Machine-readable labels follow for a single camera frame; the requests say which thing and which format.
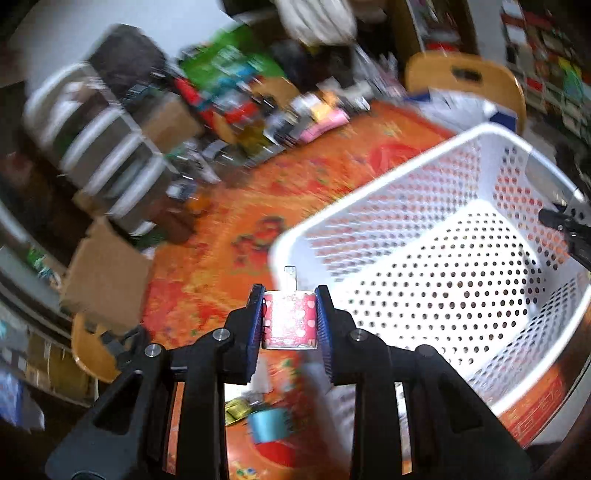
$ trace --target white plastic laundry basket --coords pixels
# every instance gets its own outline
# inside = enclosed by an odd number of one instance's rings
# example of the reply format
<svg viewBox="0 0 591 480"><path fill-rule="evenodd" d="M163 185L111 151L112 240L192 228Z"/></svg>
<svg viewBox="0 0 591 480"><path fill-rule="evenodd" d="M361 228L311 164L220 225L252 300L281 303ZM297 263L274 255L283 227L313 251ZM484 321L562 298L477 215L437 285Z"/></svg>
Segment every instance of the white plastic laundry basket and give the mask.
<svg viewBox="0 0 591 480"><path fill-rule="evenodd" d="M591 219L547 158L483 124L284 233L271 269L277 284L295 265L299 289L328 285L389 345L433 345L500 415L556 360L591 299L587 271L538 222L555 206ZM353 396L336 396L336 424L352 435Z"/></svg>

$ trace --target white wall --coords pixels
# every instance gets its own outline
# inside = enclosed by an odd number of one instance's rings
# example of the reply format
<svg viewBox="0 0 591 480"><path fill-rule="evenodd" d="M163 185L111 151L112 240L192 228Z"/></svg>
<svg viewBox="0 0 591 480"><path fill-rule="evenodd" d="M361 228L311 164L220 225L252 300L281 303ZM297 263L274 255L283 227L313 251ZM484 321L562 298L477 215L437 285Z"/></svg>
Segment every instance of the white wall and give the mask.
<svg viewBox="0 0 591 480"><path fill-rule="evenodd" d="M52 72L86 58L114 23L141 28L175 56L233 21L217 0L40 0L10 39L20 54L27 93Z"/></svg>
<svg viewBox="0 0 591 480"><path fill-rule="evenodd" d="M468 0L480 55L501 65L506 63L506 41L501 21L502 0Z"/></svg>

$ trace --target cardboard box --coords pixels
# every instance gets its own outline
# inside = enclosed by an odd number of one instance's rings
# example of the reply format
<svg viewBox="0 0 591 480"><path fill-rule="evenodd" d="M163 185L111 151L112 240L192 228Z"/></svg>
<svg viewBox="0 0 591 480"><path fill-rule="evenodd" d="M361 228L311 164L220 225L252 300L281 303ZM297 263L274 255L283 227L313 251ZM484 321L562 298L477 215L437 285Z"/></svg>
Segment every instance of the cardboard box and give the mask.
<svg viewBox="0 0 591 480"><path fill-rule="evenodd" d="M88 322L122 334L142 318L151 261L97 218L70 263L60 303Z"/></svg>
<svg viewBox="0 0 591 480"><path fill-rule="evenodd" d="M150 117L142 122L142 132L164 154L185 140L203 134L203 126L192 116L181 98L168 92Z"/></svg>
<svg viewBox="0 0 591 480"><path fill-rule="evenodd" d="M296 86L283 77L271 77L259 83L252 83L251 89L253 95L271 95L282 109L287 108L300 94Z"/></svg>

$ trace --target chair handle hole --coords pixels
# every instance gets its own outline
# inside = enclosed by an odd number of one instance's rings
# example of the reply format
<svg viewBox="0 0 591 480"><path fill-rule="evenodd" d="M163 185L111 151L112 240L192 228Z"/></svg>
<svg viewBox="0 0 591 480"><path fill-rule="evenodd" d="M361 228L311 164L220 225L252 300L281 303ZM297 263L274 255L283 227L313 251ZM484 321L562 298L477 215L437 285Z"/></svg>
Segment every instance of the chair handle hole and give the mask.
<svg viewBox="0 0 591 480"><path fill-rule="evenodd" d="M452 67L452 74L457 80L468 80L469 82L475 83L482 82L482 75L475 70Z"/></svg>

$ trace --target blue tape roll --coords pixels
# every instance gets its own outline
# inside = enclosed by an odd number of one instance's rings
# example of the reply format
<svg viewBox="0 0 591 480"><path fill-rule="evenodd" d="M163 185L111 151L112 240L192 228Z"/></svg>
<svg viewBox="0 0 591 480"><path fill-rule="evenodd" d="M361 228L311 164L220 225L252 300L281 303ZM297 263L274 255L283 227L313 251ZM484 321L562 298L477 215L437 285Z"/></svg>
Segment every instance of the blue tape roll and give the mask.
<svg viewBox="0 0 591 480"><path fill-rule="evenodd" d="M290 412L287 408L257 411L248 416L255 443L276 442L291 435Z"/></svg>

